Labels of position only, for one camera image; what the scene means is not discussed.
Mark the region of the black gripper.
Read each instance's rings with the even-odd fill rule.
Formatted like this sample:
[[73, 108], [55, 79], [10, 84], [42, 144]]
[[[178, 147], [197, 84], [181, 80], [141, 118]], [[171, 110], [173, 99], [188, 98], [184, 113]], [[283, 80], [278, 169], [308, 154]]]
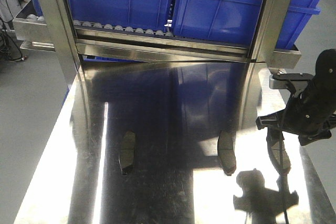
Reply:
[[268, 129], [270, 144], [276, 143], [276, 170], [284, 182], [289, 173], [289, 158], [283, 132], [297, 135], [300, 145], [306, 146], [329, 139], [335, 128], [335, 49], [324, 50], [318, 56], [314, 75], [275, 73], [270, 79], [272, 89], [286, 89], [290, 98], [285, 109], [259, 116], [256, 124], [259, 130]]

